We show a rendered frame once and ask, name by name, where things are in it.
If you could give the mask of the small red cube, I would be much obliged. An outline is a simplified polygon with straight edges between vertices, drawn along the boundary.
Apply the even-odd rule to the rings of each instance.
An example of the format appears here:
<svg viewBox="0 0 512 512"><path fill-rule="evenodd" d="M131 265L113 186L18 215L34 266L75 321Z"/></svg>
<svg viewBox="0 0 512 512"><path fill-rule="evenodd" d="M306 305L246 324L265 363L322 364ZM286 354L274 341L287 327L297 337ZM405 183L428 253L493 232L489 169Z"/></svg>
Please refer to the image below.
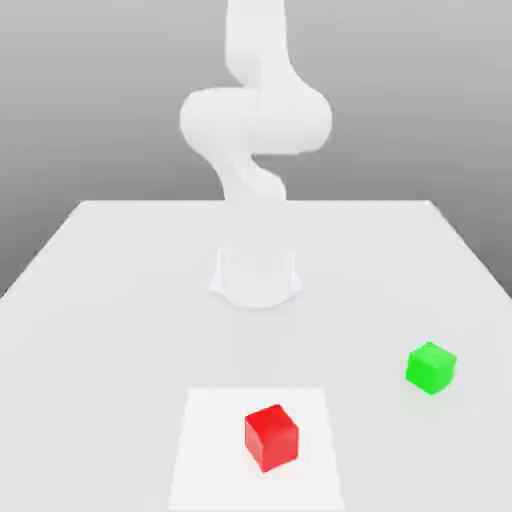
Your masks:
<svg viewBox="0 0 512 512"><path fill-rule="evenodd" d="M299 428L280 404L245 417L244 441L263 473L298 458Z"/></svg>

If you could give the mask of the small green cube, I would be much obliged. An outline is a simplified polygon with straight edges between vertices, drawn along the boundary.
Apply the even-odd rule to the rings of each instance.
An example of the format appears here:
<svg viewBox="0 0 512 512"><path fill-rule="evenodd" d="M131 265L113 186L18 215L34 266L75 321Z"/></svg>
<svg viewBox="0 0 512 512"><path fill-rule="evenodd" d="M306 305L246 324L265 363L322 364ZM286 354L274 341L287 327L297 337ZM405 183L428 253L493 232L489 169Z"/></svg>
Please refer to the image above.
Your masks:
<svg viewBox="0 0 512 512"><path fill-rule="evenodd" d="M445 389L453 380L457 357L448 350L426 342L408 357L405 378L427 394Z"/></svg>

